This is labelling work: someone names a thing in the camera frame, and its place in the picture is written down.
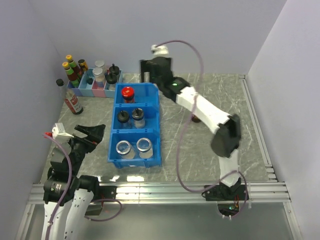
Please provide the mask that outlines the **small silver-lid glass jar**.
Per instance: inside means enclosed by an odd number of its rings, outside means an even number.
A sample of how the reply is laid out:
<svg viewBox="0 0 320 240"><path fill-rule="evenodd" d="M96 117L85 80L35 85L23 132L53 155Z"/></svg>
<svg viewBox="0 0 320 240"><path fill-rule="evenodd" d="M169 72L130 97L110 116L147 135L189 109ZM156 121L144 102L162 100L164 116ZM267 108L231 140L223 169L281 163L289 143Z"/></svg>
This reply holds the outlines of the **small silver-lid glass jar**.
<svg viewBox="0 0 320 240"><path fill-rule="evenodd" d="M127 140L121 140L116 144L116 152L125 160L134 159L136 155L135 149Z"/></svg>

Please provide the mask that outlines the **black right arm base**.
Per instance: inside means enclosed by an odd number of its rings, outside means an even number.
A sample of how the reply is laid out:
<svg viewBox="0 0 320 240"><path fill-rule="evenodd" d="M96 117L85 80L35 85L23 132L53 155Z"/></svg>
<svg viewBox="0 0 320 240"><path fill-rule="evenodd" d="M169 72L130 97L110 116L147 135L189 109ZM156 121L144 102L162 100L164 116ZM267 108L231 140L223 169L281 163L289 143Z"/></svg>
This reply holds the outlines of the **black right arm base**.
<svg viewBox="0 0 320 240"><path fill-rule="evenodd" d="M221 183L204 191L201 195L207 202L219 202L217 204L219 214L222 218L228 218L230 221L240 213L242 209L240 202L243 201L244 206L249 200L247 187L241 183L232 187Z"/></svg>

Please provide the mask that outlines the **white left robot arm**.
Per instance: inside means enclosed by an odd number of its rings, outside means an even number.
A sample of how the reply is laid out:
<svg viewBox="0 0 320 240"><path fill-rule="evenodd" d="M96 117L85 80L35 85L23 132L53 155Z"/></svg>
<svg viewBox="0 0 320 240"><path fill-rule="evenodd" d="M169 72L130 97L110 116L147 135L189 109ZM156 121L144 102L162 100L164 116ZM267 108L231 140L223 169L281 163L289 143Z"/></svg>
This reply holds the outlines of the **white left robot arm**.
<svg viewBox="0 0 320 240"><path fill-rule="evenodd" d="M78 177L86 154L91 153L103 140L105 124L76 125L83 133L79 137L66 132L62 123L55 123L44 137L55 143L51 153L47 180L43 185L44 225L43 240L75 240L91 201L101 195L95 176Z"/></svg>

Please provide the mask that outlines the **large silver-lid glass jar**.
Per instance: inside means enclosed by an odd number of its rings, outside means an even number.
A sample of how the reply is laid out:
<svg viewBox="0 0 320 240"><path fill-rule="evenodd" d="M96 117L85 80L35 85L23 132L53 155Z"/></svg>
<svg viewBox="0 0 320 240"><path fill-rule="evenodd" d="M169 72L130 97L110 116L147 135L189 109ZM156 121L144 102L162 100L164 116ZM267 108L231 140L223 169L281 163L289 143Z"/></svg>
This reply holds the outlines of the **large silver-lid glass jar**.
<svg viewBox="0 0 320 240"><path fill-rule="evenodd" d="M153 145L149 138L140 138L136 143L136 147L141 159L150 159L153 157Z"/></svg>

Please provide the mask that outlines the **black knob-lid glass jar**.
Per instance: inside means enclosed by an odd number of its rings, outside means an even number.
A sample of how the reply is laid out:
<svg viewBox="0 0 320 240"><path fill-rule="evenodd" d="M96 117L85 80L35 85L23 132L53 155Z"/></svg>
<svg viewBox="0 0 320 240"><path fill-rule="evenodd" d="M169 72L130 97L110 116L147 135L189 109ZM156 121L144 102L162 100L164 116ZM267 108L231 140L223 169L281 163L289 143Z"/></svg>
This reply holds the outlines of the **black knob-lid glass jar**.
<svg viewBox="0 0 320 240"><path fill-rule="evenodd" d="M117 114L117 120L120 124L121 129L131 129L132 128L130 115L127 111L121 110Z"/></svg>

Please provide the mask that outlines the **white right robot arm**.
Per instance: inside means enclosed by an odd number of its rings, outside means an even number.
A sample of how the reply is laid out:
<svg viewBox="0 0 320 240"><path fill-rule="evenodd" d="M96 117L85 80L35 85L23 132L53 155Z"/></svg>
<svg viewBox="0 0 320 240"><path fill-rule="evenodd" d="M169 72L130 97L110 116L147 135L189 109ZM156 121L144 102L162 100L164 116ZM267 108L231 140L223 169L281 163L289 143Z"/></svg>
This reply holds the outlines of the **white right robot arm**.
<svg viewBox="0 0 320 240"><path fill-rule="evenodd" d="M170 57L158 56L140 61L141 81L149 73L150 83L156 84L163 95L191 111L213 134L210 143L212 151L218 156L220 183L218 189L226 200L233 199L241 185L239 173L239 147L241 141L241 122L238 115L230 115L201 96L196 89L182 77L174 76Z"/></svg>

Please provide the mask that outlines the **red-lid sauce jar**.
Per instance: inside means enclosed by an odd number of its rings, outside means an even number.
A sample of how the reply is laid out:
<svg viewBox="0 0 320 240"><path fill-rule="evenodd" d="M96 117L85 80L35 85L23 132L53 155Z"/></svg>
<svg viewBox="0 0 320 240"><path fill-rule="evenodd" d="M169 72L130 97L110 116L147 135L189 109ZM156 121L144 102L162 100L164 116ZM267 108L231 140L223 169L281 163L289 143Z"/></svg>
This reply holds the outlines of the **red-lid sauce jar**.
<svg viewBox="0 0 320 240"><path fill-rule="evenodd" d="M192 120L194 123L200 123L200 122L201 122L201 120L200 120L197 116L195 116L195 115L192 115L191 120Z"/></svg>
<svg viewBox="0 0 320 240"><path fill-rule="evenodd" d="M121 90L121 96L125 103L127 104L135 103L135 90L132 87L125 86Z"/></svg>

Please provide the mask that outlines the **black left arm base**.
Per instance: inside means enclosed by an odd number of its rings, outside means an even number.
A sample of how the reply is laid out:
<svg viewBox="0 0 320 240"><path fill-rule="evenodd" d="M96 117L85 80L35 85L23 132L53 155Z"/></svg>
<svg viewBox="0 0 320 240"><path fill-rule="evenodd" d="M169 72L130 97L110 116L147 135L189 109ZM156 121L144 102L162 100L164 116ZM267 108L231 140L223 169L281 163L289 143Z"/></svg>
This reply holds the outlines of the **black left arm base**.
<svg viewBox="0 0 320 240"><path fill-rule="evenodd" d="M115 199L117 194L117 187L115 185L101 185L97 194L94 195L93 200L89 204L85 215L99 216L103 210L104 202L98 201L101 199Z"/></svg>

